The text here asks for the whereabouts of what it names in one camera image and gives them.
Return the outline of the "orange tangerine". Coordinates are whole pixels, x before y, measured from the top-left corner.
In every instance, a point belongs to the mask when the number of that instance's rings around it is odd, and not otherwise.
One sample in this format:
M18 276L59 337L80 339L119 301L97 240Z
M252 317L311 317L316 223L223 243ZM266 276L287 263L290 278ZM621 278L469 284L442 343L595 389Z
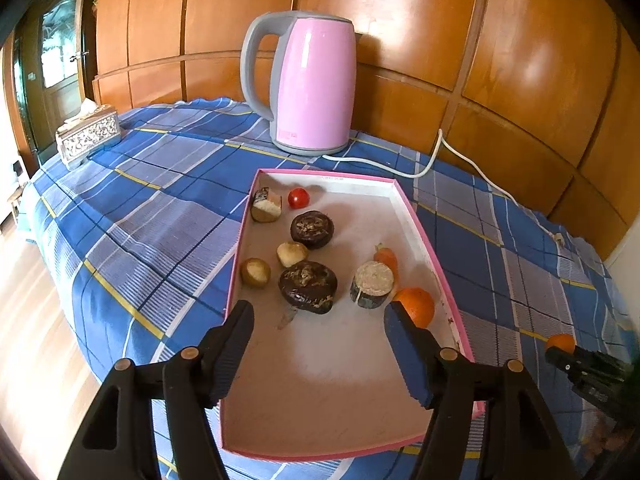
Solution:
M435 316L435 301L432 295L420 287L406 287L394 297L399 302L413 324L419 328L427 328Z
M576 348L575 338L571 334L556 334L546 341L546 350L557 348L565 353L573 354Z

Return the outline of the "dark cylinder beige top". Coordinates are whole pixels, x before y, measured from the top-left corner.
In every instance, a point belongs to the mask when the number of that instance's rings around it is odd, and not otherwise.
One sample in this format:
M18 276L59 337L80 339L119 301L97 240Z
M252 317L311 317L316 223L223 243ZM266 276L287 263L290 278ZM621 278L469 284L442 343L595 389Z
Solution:
M349 296L358 307L372 310L384 304L394 285L392 269L382 262L370 260L356 270Z

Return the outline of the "small orange carrot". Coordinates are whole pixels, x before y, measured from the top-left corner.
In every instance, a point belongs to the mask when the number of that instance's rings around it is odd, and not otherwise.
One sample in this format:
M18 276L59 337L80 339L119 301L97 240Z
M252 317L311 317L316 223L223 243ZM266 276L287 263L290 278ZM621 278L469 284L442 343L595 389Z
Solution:
M380 243L375 246L373 260L385 264L393 273L394 282L399 280L398 259L395 253L386 245Z

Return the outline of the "small beige ball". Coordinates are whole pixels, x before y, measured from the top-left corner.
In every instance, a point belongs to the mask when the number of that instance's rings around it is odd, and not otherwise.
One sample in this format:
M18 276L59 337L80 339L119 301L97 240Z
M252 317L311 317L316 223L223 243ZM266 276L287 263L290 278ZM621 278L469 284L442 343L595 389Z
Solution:
M277 257L285 269L306 260L308 256L309 250L299 242L284 242L277 247Z
M264 288L270 282L270 265L262 259L247 258L241 263L240 272L243 284L248 287Z

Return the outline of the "dark brown fruit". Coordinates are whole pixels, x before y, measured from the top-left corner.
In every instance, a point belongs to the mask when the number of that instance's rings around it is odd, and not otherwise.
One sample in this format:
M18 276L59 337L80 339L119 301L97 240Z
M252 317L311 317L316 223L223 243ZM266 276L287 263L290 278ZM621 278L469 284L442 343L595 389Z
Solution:
M281 273L278 287L290 306L315 314L326 314L334 304L337 277L324 264L303 260Z
M310 210L292 220L290 234L294 242L303 244L309 250L316 250L326 246L332 240L334 223L323 212Z

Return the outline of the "cut cylinder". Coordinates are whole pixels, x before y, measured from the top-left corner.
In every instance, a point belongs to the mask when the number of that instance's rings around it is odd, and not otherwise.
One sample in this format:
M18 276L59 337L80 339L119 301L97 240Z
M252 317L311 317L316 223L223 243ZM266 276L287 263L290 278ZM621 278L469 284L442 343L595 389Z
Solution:
M250 203L250 216L259 223L277 221L282 214L282 196L268 186L258 188Z

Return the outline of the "red cherry tomato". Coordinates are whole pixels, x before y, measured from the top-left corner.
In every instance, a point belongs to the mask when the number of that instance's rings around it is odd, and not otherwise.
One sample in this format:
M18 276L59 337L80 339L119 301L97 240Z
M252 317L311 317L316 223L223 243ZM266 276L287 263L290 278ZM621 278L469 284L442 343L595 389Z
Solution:
M309 205L310 195L304 188L292 188L288 192L288 206L291 209L302 209Z

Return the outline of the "pink shallow tray box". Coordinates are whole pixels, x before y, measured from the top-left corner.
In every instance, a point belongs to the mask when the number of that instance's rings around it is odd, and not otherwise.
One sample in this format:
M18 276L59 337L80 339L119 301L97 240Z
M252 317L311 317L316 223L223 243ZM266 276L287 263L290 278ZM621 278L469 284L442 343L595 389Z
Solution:
M260 460L311 462L361 456L418 442L431 414L406 387L384 330L382 309L350 300L349 286L378 245L399 263L399 283L427 290L439 344L471 354L454 295L418 216L398 182L329 171L261 169L255 188L304 188L335 232L311 259L337 277L326 314L288 317L276 282L231 280L231 301L253 305L255 324L228 396L220 404L222 447Z

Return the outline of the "patterned tissue box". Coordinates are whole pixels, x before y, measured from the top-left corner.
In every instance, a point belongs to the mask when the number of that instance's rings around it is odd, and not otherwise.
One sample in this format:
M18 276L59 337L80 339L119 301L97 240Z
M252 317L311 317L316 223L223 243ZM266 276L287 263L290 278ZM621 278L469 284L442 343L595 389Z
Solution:
M58 154L67 170L83 164L101 148L122 140L117 110L89 99L81 103L77 115L67 118L55 133Z

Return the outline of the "wooden panel cabinet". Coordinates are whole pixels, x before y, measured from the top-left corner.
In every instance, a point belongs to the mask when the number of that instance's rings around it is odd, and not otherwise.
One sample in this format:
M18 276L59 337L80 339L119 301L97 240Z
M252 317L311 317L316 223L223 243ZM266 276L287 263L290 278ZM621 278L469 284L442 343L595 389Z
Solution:
M270 11L349 18L352 126L426 152L437 129L520 203L616 257L639 236L639 51L605 0L96 0L96 96L118 110L241 97Z

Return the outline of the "pink electric kettle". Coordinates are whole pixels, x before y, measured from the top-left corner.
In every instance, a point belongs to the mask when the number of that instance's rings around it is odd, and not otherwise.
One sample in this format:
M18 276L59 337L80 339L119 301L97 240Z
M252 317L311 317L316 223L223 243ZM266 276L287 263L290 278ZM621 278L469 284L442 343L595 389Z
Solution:
M262 38L278 38L269 102L255 87ZM271 142L290 154L332 155L350 136L357 75L356 32L348 18L304 11L259 15L247 29L240 55L244 100L269 122Z

